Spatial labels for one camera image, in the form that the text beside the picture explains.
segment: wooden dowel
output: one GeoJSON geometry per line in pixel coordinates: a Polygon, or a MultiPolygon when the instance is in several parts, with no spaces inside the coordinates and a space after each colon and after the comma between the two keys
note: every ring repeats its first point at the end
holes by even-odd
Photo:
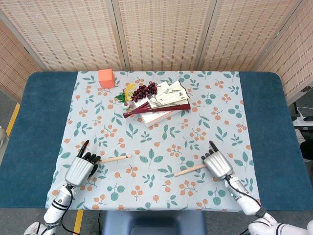
{"type": "Polygon", "coordinates": [[[177,177],[177,176],[180,176],[180,175],[184,175],[184,174],[187,174],[187,173],[192,172],[194,170],[198,170],[198,169],[205,168],[205,167],[206,167],[205,164],[196,165],[196,166],[194,166],[192,168],[189,168],[189,169],[183,170],[181,172],[178,172],[178,173],[174,174],[174,176],[177,177]]]}
{"type": "Polygon", "coordinates": [[[131,158],[131,157],[132,156],[129,154],[129,155],[125,155],[125,156],[118,156],[115,158],[106,158],[106,159],[98,161],[98,163],[108,163],[108,162],[118,161],[118,160],[122,160],[125,158],[131,158]]]}

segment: orange cube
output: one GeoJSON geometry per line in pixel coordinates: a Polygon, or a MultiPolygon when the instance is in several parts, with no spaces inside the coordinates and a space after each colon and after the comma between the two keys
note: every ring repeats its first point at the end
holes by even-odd
{"type": "Polygon", "coordinates": [[[112,88],[115,86],[114,75],[112,69],[99,70],[98,81],[102,88],[112,88]]]}

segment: table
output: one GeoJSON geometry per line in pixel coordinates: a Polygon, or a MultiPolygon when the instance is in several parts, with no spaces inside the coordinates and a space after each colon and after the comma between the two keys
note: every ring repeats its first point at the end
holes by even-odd
{"type": "MultiPolygon", "coordinates": [[[[0,166],[0,207],[45,206],[76,76],[76,72],[30,76],[0,166]]],[[[270,72],[240,72],[240,79],[263,206],[311,209],[312,186],[279,77],[270,72]]]]}

